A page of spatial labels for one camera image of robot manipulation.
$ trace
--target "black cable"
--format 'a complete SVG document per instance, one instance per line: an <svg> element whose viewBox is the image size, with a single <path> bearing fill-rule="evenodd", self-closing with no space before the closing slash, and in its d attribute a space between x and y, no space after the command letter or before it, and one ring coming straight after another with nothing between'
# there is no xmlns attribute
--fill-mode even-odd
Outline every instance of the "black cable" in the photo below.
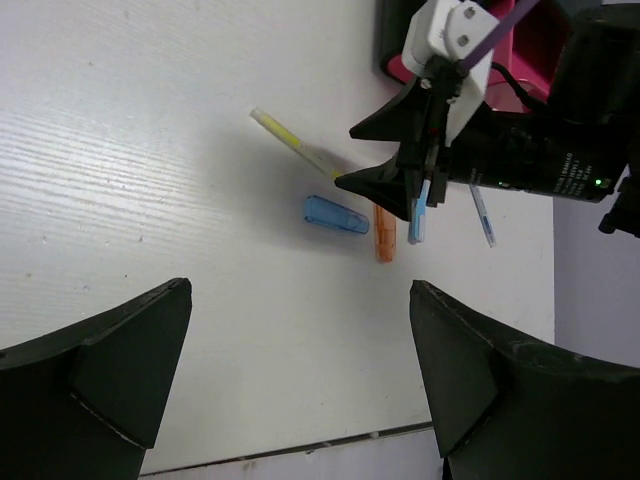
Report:
<svg viewBox="0 0 640 480"><path fill-rule="evenodd" d="M513 92L516 94L518 99L529 110L540 113L547 108L547 104L542 100L538 100L537 98L533 98L531 95L529 95L529 92L527 92L524 87L518 83L518 81L513 77L513 75L511 75L511 72L509 72L509 70L507 70L504 65L501 65L498 62L493 62L491 64L491 68L493 68L504 77L509 86L513 89Z"/></svg>

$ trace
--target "blue pen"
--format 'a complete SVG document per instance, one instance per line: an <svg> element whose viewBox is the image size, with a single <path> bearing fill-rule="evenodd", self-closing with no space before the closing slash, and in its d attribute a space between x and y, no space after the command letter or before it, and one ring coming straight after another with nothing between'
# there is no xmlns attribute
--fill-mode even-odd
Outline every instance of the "blue pen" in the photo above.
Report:
<svg viewBox="0 0 640 480"><path fill-rule="evenodd" d="M480 223L482 223L482 229L484 230L484 236L487 237L487 243L489 248L496 246L496 237L493 234L493 228L489 221L489 215L487 214L487 208L484 206L484 200L482 200L482 194L477 185L469 185L471 190L471 196L473 197L473 203L476 204L476 210L478 211L478 217L480 217Z"/></svg>
<svg viewBox="0 0 640 480"><path fill-rule="evenodd" d="M425 180L422 183L420 196L413 201L411 225L409 226L409 241L411 243L424 242L427 216L427 193L429 192L430 185L431 182L429 180Z"/></svg>

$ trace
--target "blue marker cap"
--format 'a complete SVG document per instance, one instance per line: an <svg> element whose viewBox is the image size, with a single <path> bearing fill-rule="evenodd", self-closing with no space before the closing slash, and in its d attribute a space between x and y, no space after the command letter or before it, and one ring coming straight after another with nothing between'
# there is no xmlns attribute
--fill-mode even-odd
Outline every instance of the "blue marker cap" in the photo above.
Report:
<svg viewBox="0 0 640 480"><path fill-rule="evenodd" d="M427 214L427 195L431 182L425 180L422 184L420 196L414 200L413 212L411 215L411 225L409 226L409 241L411 243L424 242L424 232L426 229L425 221Z"/></svg>
<svg viewBox="0 0 640 480"><path fill-rule="evenodd" d="M335 230L362 234L369 231L367 217L317 195L307 197L304 203L304 219L309 223Z"/></svg>

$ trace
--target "pink object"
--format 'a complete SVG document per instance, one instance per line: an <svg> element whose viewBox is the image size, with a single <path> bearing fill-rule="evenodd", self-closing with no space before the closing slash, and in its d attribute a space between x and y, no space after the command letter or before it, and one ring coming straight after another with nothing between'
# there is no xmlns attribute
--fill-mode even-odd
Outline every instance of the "pink object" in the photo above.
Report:
<svg viewBox="0 0 640 480"><path fill-rule="evenodd" d="M515 0L499 0L489 11L501 19L514 5ZM493 61L504 65L532 96L546 100L567 30L566 22L553 7L542 2L498 44ZM526 111L502 75L495 70L489 75L485 100L496 110Z"/></svg>
<svg viewBox="0 0 640 480"><path fill-rule="evenodd" d="M387 63L387 70L389 70L389 73L402 83L408 83L413 76L413 73L407 70L403 65L402 54L398 54L389 60L389 63Z"/></svg>

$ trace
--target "yellow highlighter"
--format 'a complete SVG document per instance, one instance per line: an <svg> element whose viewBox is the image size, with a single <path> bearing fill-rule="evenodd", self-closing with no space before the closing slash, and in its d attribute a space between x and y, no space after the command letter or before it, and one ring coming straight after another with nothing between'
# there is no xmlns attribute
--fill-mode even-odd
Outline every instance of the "yellow highlighter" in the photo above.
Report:
<svg viewBox="0 0 640 480"><path fill-rule="evenodd" d="M251 110L251 117L287 147L311 163L311 165L325 175L329 175L332 180L342 175L341 172L325 162L322 157L315 153L308 145L305 145L298 137L268 113L256 107Z"/></svg>

